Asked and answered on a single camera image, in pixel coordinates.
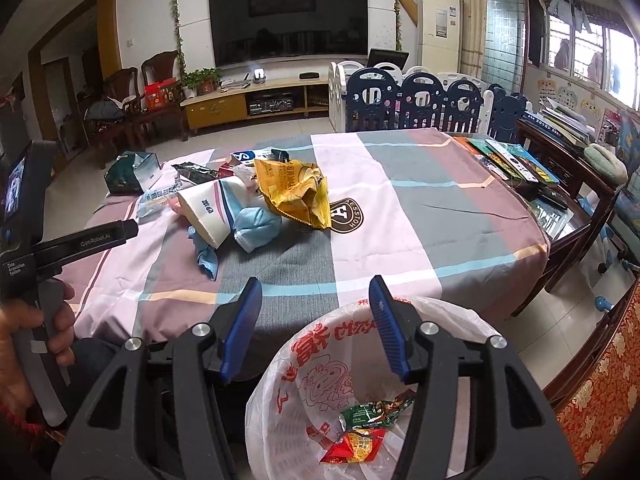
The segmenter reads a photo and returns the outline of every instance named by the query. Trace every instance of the device screen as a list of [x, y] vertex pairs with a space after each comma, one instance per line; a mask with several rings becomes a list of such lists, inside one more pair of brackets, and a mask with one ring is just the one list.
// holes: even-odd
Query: device screen
[[22, 174], [24, 173], [24, 158], [18, 162], [18, 165], [9, 175], [9, 181], [6, 188], [6, 197], [4, 199], [4, 218], [7, 219], [18, 211], [20, 202], [20, 188], [22, 187]]

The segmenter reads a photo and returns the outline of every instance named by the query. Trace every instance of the yellow snack bag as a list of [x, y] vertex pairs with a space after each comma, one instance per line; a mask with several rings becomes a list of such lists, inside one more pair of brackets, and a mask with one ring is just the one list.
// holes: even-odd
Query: yellow snack bag
[[259, 158], [254, 164], [260, 191], [277, 213], [317, 229], [331, 226], [329, 190], [316, 164]]

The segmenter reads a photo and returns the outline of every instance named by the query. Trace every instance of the gold flower pattern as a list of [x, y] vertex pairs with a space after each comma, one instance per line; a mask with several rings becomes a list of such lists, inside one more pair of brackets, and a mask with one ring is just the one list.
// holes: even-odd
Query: gold flower pattern
[[624, 309], [616, 333], [583, 384], [567, 403], [556, 408], [558, 423], [583, 474], [611, 445], [638, 402], [640, 337], [634, 334], [638, 335], [640, 322], [639, 282]]

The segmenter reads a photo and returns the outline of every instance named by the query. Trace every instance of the television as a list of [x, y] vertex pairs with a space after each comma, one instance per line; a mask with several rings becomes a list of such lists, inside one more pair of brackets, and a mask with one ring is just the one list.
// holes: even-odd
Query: television
[[367, 55], [367, 0], [209, 0], [216, 66]]

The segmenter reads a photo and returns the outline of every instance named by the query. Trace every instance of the white standing air conditioner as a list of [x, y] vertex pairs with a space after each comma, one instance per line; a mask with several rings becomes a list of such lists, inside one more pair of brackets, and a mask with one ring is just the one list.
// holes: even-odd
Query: white standing air conditioner
[[460, 0], [422, 0], [418, 19], [418, 63], [431, 73], [458, 72]]

